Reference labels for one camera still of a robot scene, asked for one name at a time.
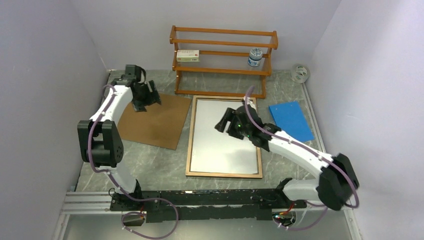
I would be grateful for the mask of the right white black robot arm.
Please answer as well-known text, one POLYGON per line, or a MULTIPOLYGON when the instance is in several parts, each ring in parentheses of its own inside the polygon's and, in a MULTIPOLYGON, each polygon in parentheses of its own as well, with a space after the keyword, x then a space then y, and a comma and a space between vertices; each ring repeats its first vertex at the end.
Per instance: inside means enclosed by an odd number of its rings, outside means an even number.
POLYGON ((293 201, 320 202, 339 211, 358 208, 360 187, 350 159, 314 149, 272 123, 264 123, 250 104, 228 107, 214 128, 236 139, 248 139, 255 147, 278 154, 308 171, 314 179, 283 180, 276 187, 275 202, 282 208, 293 201))

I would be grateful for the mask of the brown cardboard backing board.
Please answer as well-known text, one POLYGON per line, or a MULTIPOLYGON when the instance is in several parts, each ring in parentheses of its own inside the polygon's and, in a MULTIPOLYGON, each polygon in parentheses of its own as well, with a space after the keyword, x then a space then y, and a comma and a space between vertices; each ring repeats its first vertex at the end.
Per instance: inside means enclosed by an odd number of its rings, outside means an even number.
POLYGON ((177 148, 192 100, 160 94, 161 104, 152 104, 146 111, 136 112, 127 105, 118 122, 123 140, 175 150, 177 148))

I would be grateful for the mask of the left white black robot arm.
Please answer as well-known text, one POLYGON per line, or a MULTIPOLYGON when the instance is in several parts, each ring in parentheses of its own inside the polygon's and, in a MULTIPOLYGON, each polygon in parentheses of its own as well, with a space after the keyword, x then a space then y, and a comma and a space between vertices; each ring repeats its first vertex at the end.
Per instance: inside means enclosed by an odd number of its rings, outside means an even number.
POLYGON ((154 81, 146 80, 146 70, 134 64, 125 66, 124 74, 104 86, 108 94, 96 113, 77 124, 82 160, 98 174, 105 174, 114 185, 110 209, 139 211, 143 193, 139 181, 123 162, 124 145, 117 125, 124 110, 131 105, 134 112, 161 104, 154 81))

